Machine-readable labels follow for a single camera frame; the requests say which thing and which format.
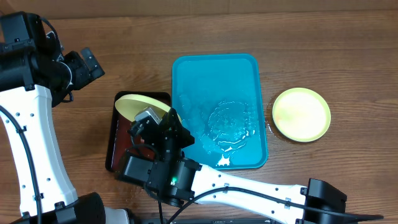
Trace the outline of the yellow plate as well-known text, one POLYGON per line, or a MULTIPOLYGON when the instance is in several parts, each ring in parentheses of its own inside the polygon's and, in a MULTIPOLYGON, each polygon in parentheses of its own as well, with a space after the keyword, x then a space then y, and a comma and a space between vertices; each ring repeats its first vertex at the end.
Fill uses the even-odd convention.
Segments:
POLYGON ((328 131, 331 111, 326 100, 317 92, 308 88, 291 88, 275 99, 272 120, 286 138, 296 142, 312 142, 328 131))
POLYGON ((138 94, 124 95, 116 100, 114 105, 119 114, 129 121, 134 121, 136 115, 146 108, 152 108, 159 118, 171 109, 169 105, 159 100, 138 94))

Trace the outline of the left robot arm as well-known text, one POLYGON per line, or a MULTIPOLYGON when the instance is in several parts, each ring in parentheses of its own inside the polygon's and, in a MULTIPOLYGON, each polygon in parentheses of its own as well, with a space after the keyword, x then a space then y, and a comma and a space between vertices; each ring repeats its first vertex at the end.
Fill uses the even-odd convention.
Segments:
POLYGON ((106 223, 96 193, 78 196, 63 165, 52 108, 104 75, 90 49, 54 58, 33 46, 1 54, 1 119, 21 194, 17 223, 106 223))

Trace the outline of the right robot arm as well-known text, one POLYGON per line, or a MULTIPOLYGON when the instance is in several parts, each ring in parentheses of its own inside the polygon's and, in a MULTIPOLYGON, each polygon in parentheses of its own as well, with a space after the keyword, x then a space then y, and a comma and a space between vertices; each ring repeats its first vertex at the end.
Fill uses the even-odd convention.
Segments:
POLYGON ((328 182, 310 179, 307 186, 277 185, 225 174, 183 156, 194 138, 173 108, 118 109, 131 121, 134 144, 119 163, 117 178, 140 185, 159 203, 178 207, 173 222, 193 203, 220 203, 242 208, 279 223, 359 223, 382 215, 347 213, 347 196, 328 182))

